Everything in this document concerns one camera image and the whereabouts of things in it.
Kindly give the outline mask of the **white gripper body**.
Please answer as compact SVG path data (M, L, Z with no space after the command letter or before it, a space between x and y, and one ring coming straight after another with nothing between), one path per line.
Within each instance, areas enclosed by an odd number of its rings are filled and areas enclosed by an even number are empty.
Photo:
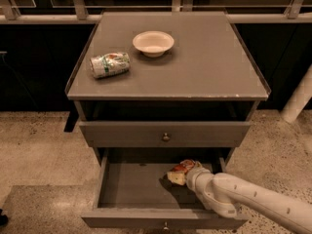
M203 194L211 186L214 175L205 168L193 168L186 175L186 185L195 194Z

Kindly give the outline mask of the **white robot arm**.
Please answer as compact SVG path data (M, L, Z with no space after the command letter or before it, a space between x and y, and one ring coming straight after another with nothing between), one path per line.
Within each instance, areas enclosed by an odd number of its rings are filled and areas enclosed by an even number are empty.
M213 174L199 161L186 159L167 172L172 184L186 186L203 206L226 218L243 204L295 234L312 234L312 205L228 173Z

